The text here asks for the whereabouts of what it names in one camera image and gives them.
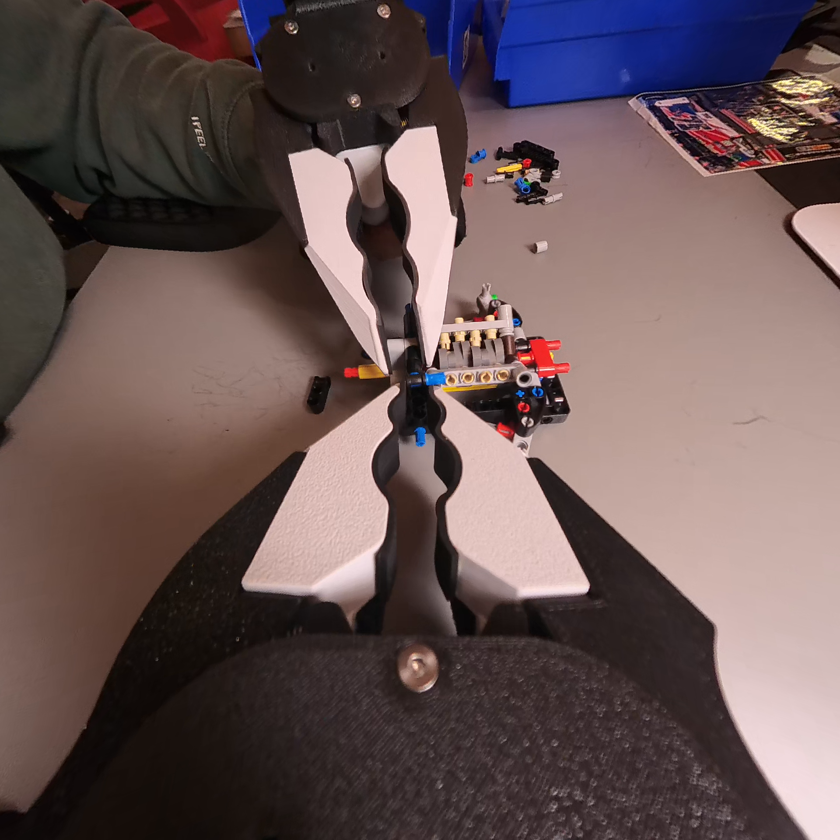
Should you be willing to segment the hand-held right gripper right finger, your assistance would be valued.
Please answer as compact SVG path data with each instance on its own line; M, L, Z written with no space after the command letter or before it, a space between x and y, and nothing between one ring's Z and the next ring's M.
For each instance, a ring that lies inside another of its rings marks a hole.
M435 390L435 570L458 634L501 604L577 597L590 583L529 459L450 394Z

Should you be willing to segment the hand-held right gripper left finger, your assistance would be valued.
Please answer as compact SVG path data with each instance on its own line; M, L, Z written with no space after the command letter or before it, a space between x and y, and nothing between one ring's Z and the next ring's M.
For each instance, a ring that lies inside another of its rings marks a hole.
M313 444L242 580L247 592L338 604L365 632L382 630L396 572L398 470L391 386Z

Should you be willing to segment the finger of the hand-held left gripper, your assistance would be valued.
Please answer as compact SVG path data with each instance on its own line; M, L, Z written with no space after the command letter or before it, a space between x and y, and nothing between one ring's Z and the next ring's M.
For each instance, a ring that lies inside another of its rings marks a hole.
M419 346L425 365L430 366L444 322L457 223L448 201L436 128L407 129L384 152L382 169L385 184L406 218L402 247L413 281Z
M361 197L352 165L312 148L288 156L305 251L363 350L391 372L382 318L369 294L370 266L358 244Z

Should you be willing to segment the multicoloured lego engine model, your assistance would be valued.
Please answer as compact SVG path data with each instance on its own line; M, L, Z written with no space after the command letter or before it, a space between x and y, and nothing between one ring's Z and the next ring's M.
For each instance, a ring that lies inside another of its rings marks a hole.
M346 380L389 379L404 382L406 372L419 369L428 387L427 435L443 452L444 408L435 396L449 396L471 416L529 457L533 439L546 425L562 424L570 414L562 376L570 365L558 360L558 339L528 335L520 311L484 284L477 310L444 324L432 365L424 363L419 346L413 299L406 303L402 333L387 338L391 373L385 373L367 355L343 370ZM400 424L403 430L405 409Z

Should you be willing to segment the person's left forearm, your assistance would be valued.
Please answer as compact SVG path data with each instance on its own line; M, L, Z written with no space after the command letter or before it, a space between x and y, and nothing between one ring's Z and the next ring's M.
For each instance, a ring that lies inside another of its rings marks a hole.
M275 209L256 159L258 71L207 62L100 2L2 2L2 164L103 193Z

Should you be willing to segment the pile of loose lego pieces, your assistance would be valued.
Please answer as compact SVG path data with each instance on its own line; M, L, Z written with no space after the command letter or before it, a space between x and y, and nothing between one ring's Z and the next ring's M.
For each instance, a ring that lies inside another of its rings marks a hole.
M496 167L481 179L487 185L506 184L516 204L550 205L562 199L561 192L550 190L550 186L557 186L561 175L553 150L520 140L509 149L497 147L493 156Z

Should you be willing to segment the small blue storage bin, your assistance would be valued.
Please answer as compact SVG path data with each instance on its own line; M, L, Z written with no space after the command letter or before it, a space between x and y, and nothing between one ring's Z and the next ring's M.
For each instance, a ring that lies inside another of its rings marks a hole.
M405 1L425 18L427 40L433 57L444 56L457 88L476 49L479 33L480 2L477 1ZM239 10L253 57L258 42L266 35L273 18L286 11L283 1L239 1Z

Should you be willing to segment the red plastic container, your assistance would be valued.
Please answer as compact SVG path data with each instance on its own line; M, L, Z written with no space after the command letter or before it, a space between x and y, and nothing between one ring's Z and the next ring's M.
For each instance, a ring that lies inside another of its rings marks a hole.
M236 1L107 1L132 25L204 60L255 64Z

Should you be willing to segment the large blue storage bin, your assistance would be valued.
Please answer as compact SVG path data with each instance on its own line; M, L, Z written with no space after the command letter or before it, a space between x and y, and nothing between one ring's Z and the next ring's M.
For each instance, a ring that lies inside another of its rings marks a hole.
M484 2L509 107L761 79L813 1Z

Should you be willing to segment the printed instruction booklet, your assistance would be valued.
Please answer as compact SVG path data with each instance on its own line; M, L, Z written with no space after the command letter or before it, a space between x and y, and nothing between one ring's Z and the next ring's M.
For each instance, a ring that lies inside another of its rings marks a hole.
M704 176L839 155L838 86L813 74L644 93L629 105Z

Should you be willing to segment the black desk mat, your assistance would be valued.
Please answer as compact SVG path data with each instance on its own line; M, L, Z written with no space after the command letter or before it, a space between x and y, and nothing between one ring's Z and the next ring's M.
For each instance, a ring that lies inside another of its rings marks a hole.
M838 157L777 165L758 174L793 207L839 203Z

